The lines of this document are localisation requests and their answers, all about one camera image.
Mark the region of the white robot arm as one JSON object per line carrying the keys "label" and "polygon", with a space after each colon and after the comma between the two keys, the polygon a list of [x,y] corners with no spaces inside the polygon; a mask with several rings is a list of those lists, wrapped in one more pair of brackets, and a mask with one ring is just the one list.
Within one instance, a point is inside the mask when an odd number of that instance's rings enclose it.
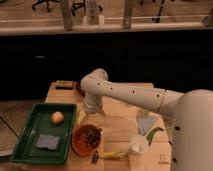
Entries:
{"label": "white robot arm", "polygon": [[174,119],[170,171],[213,171],[213,91],[186,93],[114,83],[98,68],[80,81],[85,92],[84,110],[102,109],[110,97]]}

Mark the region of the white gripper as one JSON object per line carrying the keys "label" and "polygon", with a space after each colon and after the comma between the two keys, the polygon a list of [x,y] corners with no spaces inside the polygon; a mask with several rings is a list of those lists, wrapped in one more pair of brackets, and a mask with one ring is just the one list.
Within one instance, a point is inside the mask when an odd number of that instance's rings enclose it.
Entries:
{"label": "white gripper", "polygon": [[102,110],[102,97],[93,94],[86,94],[84,98],[84,110],[86,113],[94,114]]}

